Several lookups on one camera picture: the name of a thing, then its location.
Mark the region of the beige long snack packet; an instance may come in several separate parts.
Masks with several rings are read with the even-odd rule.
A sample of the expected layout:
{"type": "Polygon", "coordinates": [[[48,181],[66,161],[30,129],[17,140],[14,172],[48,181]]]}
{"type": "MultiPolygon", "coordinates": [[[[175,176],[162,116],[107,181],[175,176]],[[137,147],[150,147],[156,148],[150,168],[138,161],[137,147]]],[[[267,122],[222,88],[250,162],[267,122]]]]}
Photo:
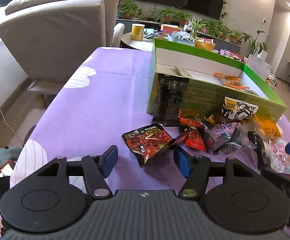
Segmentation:
{"type": "Polygon", "coordinates": [[[175,72],[179,76],[186,77],[186,78],[192,78],[192,76],[186,70],[182,69],[181,67],[175,67],[175,72]]]}

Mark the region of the purple wrapped snack bag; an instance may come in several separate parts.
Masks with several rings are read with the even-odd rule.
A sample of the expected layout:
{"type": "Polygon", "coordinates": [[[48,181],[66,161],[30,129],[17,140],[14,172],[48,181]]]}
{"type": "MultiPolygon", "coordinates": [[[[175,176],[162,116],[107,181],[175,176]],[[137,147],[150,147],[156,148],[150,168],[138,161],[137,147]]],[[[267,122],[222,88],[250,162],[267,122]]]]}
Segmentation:
{"type": "Polygon", "coordinates": [[[239,122],[217,124],[212,115],[201,124],[204,127],[203,141],[209,154],[224,155],[254,148],[254,144],[247,138],[239,122]]]}

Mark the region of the orange snack bag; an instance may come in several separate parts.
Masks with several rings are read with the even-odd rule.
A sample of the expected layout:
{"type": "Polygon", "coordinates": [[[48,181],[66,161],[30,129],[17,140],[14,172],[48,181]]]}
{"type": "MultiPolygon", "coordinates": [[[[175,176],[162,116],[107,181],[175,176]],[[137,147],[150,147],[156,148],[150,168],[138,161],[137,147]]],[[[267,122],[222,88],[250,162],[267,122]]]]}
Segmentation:
{"type": "Polygon", "coordinates": [[[272,120],[259,118],[257,115],[253,116],[253,120],[259,129],[264,132],[268,140],[276,140],[282,136],[282,129],[272,120]]]}

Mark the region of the yellow tin can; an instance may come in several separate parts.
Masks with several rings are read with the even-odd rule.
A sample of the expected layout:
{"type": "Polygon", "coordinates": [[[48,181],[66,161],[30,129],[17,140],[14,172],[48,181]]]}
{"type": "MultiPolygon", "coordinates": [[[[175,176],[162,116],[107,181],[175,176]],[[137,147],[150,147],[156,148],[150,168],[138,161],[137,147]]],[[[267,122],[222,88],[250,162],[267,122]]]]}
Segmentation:
{"type": "Polygon", "coordinates": [[[144,28],[145,28],[144,24],[133,23],[131,29],[131,40],[142,41],[144,28]]]}

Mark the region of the purple floral tablecloth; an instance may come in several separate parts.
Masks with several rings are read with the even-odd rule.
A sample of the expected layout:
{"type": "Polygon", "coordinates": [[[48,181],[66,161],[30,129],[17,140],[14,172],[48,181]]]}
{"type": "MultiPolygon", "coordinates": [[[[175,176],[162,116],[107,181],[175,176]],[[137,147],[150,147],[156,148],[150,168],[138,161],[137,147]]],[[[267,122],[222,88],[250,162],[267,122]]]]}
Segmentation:
{"type": "Polygon", "coordinates": [[[109,177],[113,190],[132,196],[122,203],[129,214],[105,218],[97,213],[80,229],[71,229],[65,239],[224,239],[222,230],[196,215],[189,205],[167,207],[174,201],[183,178],[166,157],[166,165],[149,172],[138,167],[122,134],[151,123],[146,112],[151,89],[148,52],[98,48],[80,66],[40,119],[22,150],[11,184],[17,184],[57,156],[82,157],[118,147],[118,163],[109,177]]]}

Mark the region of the tall green floor plant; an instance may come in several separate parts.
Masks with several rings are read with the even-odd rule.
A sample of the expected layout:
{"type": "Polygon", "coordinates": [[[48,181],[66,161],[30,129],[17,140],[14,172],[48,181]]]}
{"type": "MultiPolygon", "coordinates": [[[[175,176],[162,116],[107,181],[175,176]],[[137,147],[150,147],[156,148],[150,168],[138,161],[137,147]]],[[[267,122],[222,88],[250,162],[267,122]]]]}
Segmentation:
{"type": "Polygon", "coordinates": [[[257,40],[260,34],[265,34],[266,36],[269,36],[268,33],[262,30],[257,31],[256,38],[253,38],[251,35],[242,32],[242,40],[244,43],[248,44],[245,57],[249,57],[249,55],[259,55],[262,51],[267,51],[267,44],[265,42],[260,42],[257,40]]]}

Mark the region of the green cardboard box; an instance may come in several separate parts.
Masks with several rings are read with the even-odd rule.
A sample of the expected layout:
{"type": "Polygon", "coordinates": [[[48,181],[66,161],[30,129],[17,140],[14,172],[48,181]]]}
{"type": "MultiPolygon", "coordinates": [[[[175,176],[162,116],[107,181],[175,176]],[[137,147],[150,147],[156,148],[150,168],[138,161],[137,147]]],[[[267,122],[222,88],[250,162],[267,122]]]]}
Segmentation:
{"type": "Polygon", "coordinates": [[[203,118],[220,110],[225,97],[258,105],[257,115],[277,122],[286,110],[285,103],[247,65],[222,55],[184,44],[156,39],[153,42],[147,113],[154,114],[158,102],[158,75],[179,76],[175,67],[186,70],[189,78],[179,116],[203,118]],[[238,76],[246,90],[223,86],[215,73],[238,76]]]}

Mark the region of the red orange snack packet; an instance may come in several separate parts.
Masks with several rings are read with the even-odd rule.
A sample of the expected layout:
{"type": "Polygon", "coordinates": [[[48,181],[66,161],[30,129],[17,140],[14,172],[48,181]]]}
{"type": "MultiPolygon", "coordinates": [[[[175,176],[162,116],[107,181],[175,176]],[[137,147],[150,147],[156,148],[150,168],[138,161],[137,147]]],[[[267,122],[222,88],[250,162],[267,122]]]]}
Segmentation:
{"type": "Polygon", "coordinates": [[[249,89],[249,87],[245,86],[242,83],[242,80],[238,76],[233,75],[223,75],[221,73],[216,72],[215,77],[219,78],[220,82],[223,86],[227,86],[233,89],[240,89],[240,90],[246,90],[249,89]]]}

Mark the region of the dark red spicy snack packet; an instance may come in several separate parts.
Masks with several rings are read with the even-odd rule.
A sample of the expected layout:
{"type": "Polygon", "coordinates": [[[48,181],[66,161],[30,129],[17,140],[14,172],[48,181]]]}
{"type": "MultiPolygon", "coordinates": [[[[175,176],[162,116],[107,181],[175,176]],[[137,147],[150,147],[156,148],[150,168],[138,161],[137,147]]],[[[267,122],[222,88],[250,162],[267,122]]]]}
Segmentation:
{"type": "Polygon", "coordinates": [[[189,129],[172,138],[161,125],[152,124],[124,133],[122,138],[143,168],[177,146],[184,145],[189,138],[189,129]]]}

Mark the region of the spider plant in vase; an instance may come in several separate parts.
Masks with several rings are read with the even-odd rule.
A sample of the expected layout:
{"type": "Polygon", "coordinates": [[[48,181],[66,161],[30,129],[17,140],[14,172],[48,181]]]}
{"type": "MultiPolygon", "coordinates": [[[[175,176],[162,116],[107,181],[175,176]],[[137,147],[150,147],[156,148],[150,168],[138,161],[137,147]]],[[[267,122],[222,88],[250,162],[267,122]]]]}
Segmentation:
{"type": "Polygon", "coordinates": [[[187,30],[190,31],[190,36],[192,38],[197,38],[198,31],[208,27],[209,20],[206,18],[196,18],[194,14],[188,21],[187,30]]]}

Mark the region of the black white patterned snack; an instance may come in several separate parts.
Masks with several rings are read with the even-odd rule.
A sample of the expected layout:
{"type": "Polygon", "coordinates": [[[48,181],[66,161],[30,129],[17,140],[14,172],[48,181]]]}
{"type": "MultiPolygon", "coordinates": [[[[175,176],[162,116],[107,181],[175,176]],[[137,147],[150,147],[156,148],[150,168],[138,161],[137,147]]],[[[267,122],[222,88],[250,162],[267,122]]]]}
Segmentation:
{"type": "Polygon", "coordinates": [[[225,97],[221,112],[227,119],[244,120],[255,115],[258,109],[258,105],[225,97]]]}

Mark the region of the yellow woven basket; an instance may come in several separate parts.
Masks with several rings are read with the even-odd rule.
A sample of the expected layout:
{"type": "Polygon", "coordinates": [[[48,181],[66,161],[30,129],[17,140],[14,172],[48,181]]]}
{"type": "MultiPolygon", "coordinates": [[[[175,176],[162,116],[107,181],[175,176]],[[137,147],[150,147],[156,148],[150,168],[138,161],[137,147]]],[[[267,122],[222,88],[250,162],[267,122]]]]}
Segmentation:
{"type": "Polygon", "coordinates": [[[198,49],[212,51],[215,48],[216,44],[212,42],[204,42],[200,40],[195,40],[195,47],[198,49]]]}

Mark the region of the black snack packet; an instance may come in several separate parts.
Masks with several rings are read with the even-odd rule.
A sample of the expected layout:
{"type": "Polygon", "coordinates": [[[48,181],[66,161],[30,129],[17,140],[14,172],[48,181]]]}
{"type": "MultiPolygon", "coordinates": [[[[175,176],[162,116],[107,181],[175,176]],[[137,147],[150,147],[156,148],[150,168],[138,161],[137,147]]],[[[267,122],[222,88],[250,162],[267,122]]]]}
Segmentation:
{"type": "Polygon", "coordinates": [[[166,127],[178,125],[183,94],[189,82],[188,77],[159,74],[158,102],[152,123],[166,127]]]}

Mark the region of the red small snack packet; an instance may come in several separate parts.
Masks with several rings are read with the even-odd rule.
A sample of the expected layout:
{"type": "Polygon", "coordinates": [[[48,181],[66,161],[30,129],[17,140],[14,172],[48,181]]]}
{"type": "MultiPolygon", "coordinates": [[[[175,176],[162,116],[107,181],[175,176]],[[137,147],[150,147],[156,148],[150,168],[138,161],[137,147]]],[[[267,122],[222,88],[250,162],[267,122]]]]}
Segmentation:
{"type": "Polygon", "coordinates": [[[203,127],[200,122],[187,118],[179,118],[179,122],[181,129],[189,129],[189,137],[186,140],[185,145],[195,150],[206,152],[206,146],[201,135],[203,127]]]}

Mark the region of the blue plastic organizer tray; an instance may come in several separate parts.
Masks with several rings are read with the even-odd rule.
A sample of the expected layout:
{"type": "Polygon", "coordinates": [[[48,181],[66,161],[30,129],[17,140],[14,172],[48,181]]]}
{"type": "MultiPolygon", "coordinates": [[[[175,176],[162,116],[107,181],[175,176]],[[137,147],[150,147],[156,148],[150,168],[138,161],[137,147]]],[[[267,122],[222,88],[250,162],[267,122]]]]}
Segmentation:
{"type": "Polygon", "coordinates": [[[179,33],[176,33],[176,34],[168,34],[167,38],[168,41],[170,42],[184,44],[192,47],[195,46],[195,42],[191,36],[182,36],[179,33]]]}

